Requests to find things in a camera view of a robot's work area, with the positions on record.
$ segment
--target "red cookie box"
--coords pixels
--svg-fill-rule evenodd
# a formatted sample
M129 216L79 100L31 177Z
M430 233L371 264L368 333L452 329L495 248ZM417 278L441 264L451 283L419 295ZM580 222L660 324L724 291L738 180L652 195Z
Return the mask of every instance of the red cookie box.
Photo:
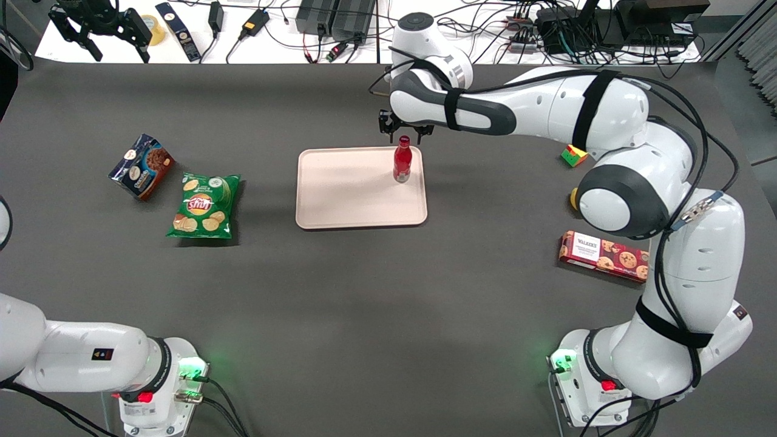
M561 238L559 260L644 283L647 280L650 253L580 232L567 231Z

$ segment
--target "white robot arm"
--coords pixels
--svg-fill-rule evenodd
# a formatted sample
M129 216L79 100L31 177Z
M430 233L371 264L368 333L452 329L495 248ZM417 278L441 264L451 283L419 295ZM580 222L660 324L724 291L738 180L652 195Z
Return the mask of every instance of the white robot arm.
M12 230L0 198L0 249ZM55 322L28 302L0 293L0 389L111 392L124 431L182 437L202 400L207 363L181 338L153 338L116 323Z
M571 425L620 425L630 401L613 401L692 390L694 376L747 340L751 318L733 300L744 252L742 208L720 191L692 190L687 179L695 144L681 129L649 116L645 84L611 72L541 67L508 82L519 82L515 86L467 91L468 58L419 12L399 21L392 50L391 132L431 124L582 147L597 160L573 194L582 216L612 235L650 238L653 254L674 212L701 202L695 220L662 243L665 288L694 334L676 328L653 274L629 322L567 334L549 364ZM652 259L651 271L655 264ZM696 372L692 349L699 353Z

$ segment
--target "cookie box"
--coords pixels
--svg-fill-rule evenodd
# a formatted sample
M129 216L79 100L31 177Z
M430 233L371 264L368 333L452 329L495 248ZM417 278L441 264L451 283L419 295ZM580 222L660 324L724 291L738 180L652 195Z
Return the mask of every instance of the cookie box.
M644 283L647 280L650 253L580 232L567 231L561 238L559 260Z
M156 139L143 134L132 148L124 153L124 157L108 177L144 201L162 181L173 163L175 160Z

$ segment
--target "yellow object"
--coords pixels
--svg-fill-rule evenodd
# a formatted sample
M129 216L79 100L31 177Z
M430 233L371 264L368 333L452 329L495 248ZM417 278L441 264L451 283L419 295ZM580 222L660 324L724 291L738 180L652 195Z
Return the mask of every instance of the yellow object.
M151 41L148 43L150 46L155 46L165 39L165 30L159 25L159 21L155 16L141 16L143 23L151 31Z
M577 187L572 189L572 194L570 194L570 203L572 204L572 208L574 208L575 211L577 211L577 203L575 203L575 197L577 197Z

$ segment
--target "red bottle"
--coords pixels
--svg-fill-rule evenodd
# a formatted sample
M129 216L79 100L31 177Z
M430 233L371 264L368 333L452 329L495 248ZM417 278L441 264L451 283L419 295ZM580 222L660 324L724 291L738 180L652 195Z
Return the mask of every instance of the red bottle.
M399 146L394 151L394 179L397 182L407 182L410 178L410 161L413 152L410 150L410 137L399 137Z

